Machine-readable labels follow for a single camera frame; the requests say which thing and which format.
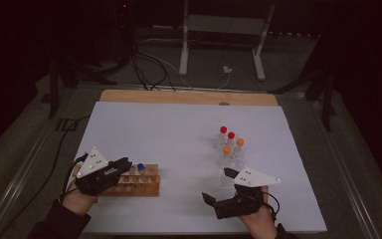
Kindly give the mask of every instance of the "sleeve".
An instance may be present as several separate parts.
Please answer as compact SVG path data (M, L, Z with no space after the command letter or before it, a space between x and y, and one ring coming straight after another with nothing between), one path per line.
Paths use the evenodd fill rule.
M91 217L79 216L55 200L45 221L37 223L27 238L79 238Z
M293 234L287 233L284 227L281 224L279 224L278 235L276 236L276 239L298 239L298 237Z

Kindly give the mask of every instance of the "red cap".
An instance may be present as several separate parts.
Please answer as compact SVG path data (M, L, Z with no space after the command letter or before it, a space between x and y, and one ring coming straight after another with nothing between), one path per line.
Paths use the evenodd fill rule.
M221 126L220 127L220 132L221 133L225 133L226 131L228 131L228 129L225 126Z
M228 138L233 139L235 137L235 134L233 132L228 133Z

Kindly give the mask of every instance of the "white stand leg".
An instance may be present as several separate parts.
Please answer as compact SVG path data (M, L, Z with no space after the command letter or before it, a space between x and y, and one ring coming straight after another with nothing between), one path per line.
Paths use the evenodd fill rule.
M268 36L270 22L272 20L273 12L275 11L275 5L271 5L269 8L268 17L263 26L263 31L260 36L260 42L257 48L253 49L254 66L256 67L257 79L263 81L266 79L265 70L263 70L262 60L260 59L260 53L262 52L263 45L265 44L266 37Z
M182 40L181 62L179 64L179 76L187 76L188 68L188 0L184 1L184 30Z
M257 50L253 49L254 66L256 67L257 79L263 81L266 79L265 70L263 70L262 60L260 59L260 53L257 54Z

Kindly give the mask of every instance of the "bottle cap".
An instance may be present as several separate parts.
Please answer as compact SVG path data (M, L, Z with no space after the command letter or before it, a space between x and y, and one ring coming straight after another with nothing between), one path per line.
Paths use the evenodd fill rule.
M144 164L142 164L142 163L139 163L139 164L137 165L137 167L138 167L138 171L142 171L142 170L145 169L145 166L144 166Z
M221 133L226 133L226 131L228 131L228 129L225 126L221 126L220 127L220 132Z
M228 138L229 139L234 139L234 137L235 137L235 133L234 132L229 132L228 133Z
M241 138L238 138L238 140L237 140L237 145L239 145L239 146L244 145L244 140L241 139Z
M226 154L229 154L231 152L231 149L228 146L225 146L223 148L223 152L225 152Z

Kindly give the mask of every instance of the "forearm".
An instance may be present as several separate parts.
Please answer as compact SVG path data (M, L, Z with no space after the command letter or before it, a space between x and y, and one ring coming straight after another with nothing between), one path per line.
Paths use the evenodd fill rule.
M37 223L28 238L78 238L91 218L77 215L54 201L45 221Z

